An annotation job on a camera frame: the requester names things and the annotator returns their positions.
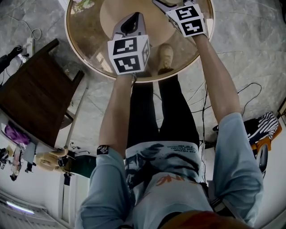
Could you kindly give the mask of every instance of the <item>beige round mat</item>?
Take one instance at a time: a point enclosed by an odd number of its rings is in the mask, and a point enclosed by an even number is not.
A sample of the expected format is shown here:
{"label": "beige round mat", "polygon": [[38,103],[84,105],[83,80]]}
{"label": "beige round mat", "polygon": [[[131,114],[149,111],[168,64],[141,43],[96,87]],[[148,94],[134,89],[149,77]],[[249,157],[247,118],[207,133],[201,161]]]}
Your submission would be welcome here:
{"label": "beige round mat", "polygon": [[175,28],[152,0],[105,0],[100,11],[100,22],[106,35],[111,38],[115,25],[135,12],[144,15],[147,34],[153,47],[165,43],[174,34]]}

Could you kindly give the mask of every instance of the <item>leg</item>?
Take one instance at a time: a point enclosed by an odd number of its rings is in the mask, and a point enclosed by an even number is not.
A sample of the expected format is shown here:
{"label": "leg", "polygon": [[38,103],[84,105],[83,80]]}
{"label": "leg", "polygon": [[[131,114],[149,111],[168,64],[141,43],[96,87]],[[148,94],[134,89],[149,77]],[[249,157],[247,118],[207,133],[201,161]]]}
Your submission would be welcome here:
{"label": "leg", "polygon": [[133,86],[127,148],[142,142],[159,140],[153,102],[153,83]]}
{"label": "leg", "polygon": [[[161,59],[164,54],[172,56],[172,52],[161,49]],[[167,58],[164,68],[159,70],[159,74],[172,71],[170,68],[172,58]],[[162,110],[164,120],[160,129],[160,139],[165,141],[187,141],[199,146],[199,136],[196,129],[192,113],[185,100],[178,76],[173,76],[166,80],[159,81],[160,94],[162,98]]]}

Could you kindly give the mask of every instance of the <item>light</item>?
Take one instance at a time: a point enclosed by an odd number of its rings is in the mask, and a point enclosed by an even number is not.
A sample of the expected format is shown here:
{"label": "light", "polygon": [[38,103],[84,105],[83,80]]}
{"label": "light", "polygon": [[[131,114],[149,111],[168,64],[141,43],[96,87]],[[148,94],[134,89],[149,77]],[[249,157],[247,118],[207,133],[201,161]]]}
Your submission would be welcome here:
{"label": "light", "polygon": [[21,211],[24,211],[24,212],[26,212],[26,213],[34,214],[33,211],[31,211],[31,210],[29,210],[29,209],[26,209],[26,208],[23,208],[23,207],[21,207],[21,206],[18,206],[18,205],[16,205],[16,204],[13,204],[13,203],[11,203],[11,202],[9,202],[9,201],[6,201],[6,203],[7,203],[10,207],[12,207],[12,208],[16,208],[16,209],[21,210]]}

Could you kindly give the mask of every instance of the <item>purple bag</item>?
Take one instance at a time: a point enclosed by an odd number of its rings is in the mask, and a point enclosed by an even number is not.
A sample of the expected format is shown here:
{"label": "purple bag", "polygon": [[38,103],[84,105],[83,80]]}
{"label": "purple bag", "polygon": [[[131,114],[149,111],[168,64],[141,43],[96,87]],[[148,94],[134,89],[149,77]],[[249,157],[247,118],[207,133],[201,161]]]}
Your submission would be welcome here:
{"label": "purple bag", "polygon": [[8,122],[8,125],[5,127],[5,134],[17,144],[30,144],[28,136],[16,128],[11,122]]}

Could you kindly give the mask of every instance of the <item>gray floor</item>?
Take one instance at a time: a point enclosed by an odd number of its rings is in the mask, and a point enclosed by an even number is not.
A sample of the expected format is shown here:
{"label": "gray floor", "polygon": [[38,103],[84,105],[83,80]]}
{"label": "gray floor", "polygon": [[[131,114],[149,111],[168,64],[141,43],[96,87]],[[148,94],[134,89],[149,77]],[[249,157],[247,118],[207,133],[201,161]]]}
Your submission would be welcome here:
{"label": "gray floor", "polygon": [[[214,4],[217,22],[212,44],[233,77],[237,89],[240,90],[252,82],[262,86],[261,94],[246,106],[244,120],[258,117],[270,110],[276,112],[286,97],[286,25],[282,21],[278,0],[214,0]],[[29,36],[24,24],[3,17],[5,14],[27,21],[32,29],[42,29],[43,37],[36,42],[36,50],[54,38],[59,38],[61,44],[53,53],[58,63],[64,69],[69,69],[71,74],[77,68],[82,68],[87,73],[91,80],[90,90],[72,141],[75,145],[94,152],[113,81],[89,71],[72,52],[64,31],[64,11],[57,0],[3,0],[0,4],[0,56],[9,53],[18,44],[23,45]],[[10,75],[18,69],[19,64],[18,60],[12,61],[8,68]],[[201,62],[197,61],[180,74],[179,80],[188,101],[203,82]],[[70,107],[72,111],[76,110],[85,83],[86,80],[73,98],[73,106]],[[157,83],[154,84],[154,91],[160,96]],[[251,85],[240,93],[242,109],[259,91],[259,86]],[[202,109],[203,93],[201,88],[188,101],[193,112]],[[154,102],[160,126],[163,116],[158,96],[154,96]],[[202,135],[202,113],[197,112],[193,116]],[[210,139],[214,135],[212,128],[216,125],[211,108],[205,111],[205,125],[206,136]],[[58,144],[61,146],[66,132],[67,130],[63,130],[59,135]]]}

